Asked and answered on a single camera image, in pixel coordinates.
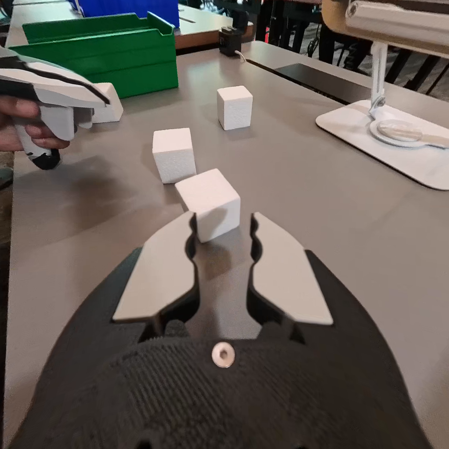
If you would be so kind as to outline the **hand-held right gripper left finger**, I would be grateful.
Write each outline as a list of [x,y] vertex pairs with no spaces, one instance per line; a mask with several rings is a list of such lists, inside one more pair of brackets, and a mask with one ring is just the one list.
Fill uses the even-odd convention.
[[162,336],[169,322],[194,317],[200,305],[196,218],[187,211],[143,244],[112,322],[144,323],[147,333]]

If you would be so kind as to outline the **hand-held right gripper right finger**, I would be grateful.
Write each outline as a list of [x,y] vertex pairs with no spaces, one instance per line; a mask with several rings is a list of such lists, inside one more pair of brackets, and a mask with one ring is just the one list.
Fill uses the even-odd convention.
[[246,307],[258,323],[332,326],[334,320],[306,249],[289,232],[255,212],[250,221],[252,265]]

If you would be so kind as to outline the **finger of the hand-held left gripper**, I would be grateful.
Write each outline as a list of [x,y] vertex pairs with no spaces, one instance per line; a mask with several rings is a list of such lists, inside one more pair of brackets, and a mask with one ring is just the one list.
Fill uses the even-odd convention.
[[90,82],[42,70],[1,69],[1,94],[36,102],[42,122],[59,139],[75,136],[75,109],[92,113],[107,106],[107,96]]
[[50,105],[108,105],[109,98],[81,75],[58,65],[0,48],[0,81],[32,87]]

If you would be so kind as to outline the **white foam cube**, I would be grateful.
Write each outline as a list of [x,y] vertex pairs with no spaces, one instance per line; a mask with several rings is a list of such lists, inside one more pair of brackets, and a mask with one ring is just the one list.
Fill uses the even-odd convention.
[[188,127],[154,131],[152,153],[163,184],[174,184],[197,175]]
[[215,168],[175,183],[187,210],[196,214],[197,235],[209,242],[240,225],[241,199]]
[[217,89],[217,116],[225,131],[250,127],[253,96],[243,85]]
[[113,84],[94,83],[94,86],[109,98],[109,104],[104,108],[94,109],[93,124],[119,122],[123,114],[123,107]]

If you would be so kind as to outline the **light desk with wooden edge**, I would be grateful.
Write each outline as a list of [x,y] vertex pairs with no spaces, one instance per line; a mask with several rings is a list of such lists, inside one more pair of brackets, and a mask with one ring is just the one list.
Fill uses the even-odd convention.
[[[176,50],[210,46],[218,43],[218,32],[231,26],[233,20],[224,15],[181,5],[178,7],[180,27],[175,30]],[[77,20],[76,13],[68,1],[14,1],[9,31],[5,46],[28,45],[23,30],[24,24]]]

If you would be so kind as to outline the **person's left hand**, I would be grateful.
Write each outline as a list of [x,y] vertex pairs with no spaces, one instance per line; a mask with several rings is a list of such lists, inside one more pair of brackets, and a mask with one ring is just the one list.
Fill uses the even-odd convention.
[[25,126],[33,143],[45,149],[65,149],[70,143],[57,138],[53,132],[39,121],[40,109],[37,103],[11,96],[0,97],[0,150],[1,152],[23,151],[23,146],[14,127],[14,118],[31,120]]

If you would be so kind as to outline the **green storage bin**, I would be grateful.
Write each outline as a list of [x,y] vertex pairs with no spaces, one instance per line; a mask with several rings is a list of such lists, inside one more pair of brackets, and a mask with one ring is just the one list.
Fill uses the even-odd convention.
[[120,99],[178,87],[175,27],[148,12],[23,25],[21,55],[112,83]]

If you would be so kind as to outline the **blue storage bin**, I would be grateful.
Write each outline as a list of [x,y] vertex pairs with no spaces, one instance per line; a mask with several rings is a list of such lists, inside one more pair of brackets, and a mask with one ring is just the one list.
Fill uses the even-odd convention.
[[136,14],[146,18],[147,13],[158,16],[175,28],[180,26],[177,0],[70,0],[72,7],[85,18],[118,14]]

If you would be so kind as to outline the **document stand with wooden board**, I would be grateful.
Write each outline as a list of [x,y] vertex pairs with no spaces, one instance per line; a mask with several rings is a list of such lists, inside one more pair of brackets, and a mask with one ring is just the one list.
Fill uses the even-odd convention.
[[448,58],[448,1],[323,1],[330,30],[372,43],[370,100],[316,118],[319,128],[419,184],[449,189],[448,129],[386,104],[388,46]]

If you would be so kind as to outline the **black battery charger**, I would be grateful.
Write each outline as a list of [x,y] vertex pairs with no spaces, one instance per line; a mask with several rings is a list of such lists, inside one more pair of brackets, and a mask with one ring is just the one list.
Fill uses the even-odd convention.
[[245,30],[233,26],[223,26],[219,31],[218,48],[227,57],[239,56]]

